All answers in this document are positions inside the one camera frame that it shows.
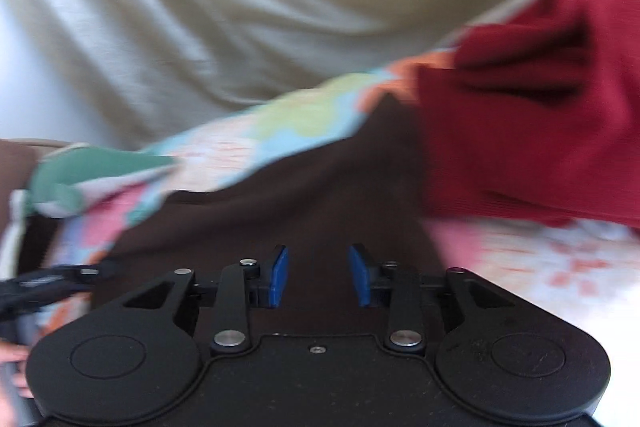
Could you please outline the person's left hand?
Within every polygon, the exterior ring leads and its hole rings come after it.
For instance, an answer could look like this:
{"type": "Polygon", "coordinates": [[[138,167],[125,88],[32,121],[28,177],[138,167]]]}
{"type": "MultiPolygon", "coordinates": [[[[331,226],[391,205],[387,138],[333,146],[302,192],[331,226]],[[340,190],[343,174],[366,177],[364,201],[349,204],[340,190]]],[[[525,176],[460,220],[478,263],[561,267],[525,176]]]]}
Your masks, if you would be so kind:
{"type": "Polygon", "coordinates": [[[0,343],[1,363],[10,367],[12,388],[23,398],[30,399],[32,391],[27,384],[25,365],[29,356],[29,347],[9,343],[5,339],[0,343]]]}

